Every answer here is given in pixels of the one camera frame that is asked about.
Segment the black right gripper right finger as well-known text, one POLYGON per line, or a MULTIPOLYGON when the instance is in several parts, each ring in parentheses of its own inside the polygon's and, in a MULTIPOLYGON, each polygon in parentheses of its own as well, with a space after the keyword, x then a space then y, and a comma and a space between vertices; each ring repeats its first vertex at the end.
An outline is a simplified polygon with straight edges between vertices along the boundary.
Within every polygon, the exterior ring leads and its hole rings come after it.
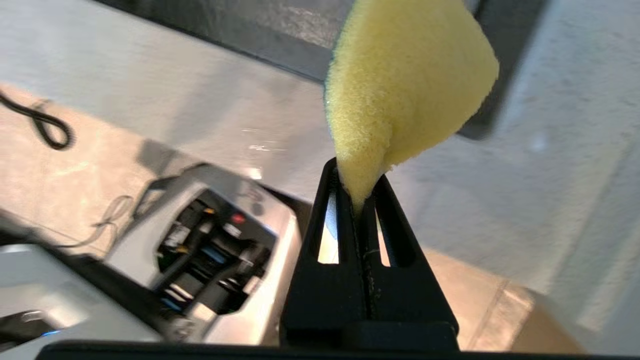
POLYGON ((368 337, 393 350, 457 350, 459 326, 386 176, 362 210, 368 337))

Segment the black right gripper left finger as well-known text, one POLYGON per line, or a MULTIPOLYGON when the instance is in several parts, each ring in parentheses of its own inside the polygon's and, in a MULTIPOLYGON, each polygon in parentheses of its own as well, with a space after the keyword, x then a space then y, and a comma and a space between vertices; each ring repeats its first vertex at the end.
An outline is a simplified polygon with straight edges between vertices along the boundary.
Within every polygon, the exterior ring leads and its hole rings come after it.
POLYGON ((347 326, 363 321, 367 310, 352 203, 339 180, 338 162, 323 167, 311 217, 279 321, 284 347, 342 346, 347 326), (319 262, 330 196, 338 263, 319 262))

